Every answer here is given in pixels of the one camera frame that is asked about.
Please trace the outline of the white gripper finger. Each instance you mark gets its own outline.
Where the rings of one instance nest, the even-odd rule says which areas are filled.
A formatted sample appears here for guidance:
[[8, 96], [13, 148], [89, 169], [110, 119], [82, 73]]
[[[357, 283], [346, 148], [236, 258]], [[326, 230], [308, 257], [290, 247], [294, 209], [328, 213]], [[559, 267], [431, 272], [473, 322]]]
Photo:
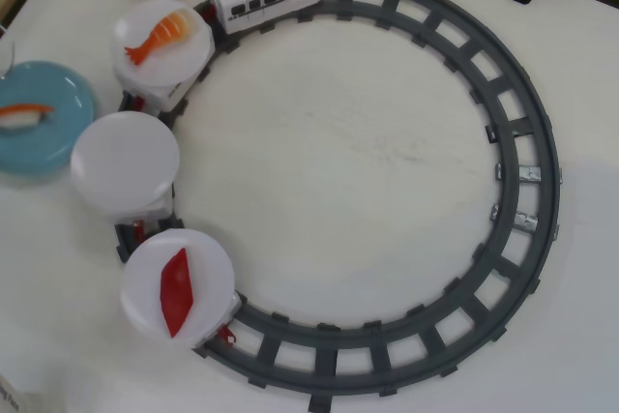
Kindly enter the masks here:
[[0, 80], [5, 81], [15, 68], [15, 41], [8, 35], [8, 29], [0, 25]]

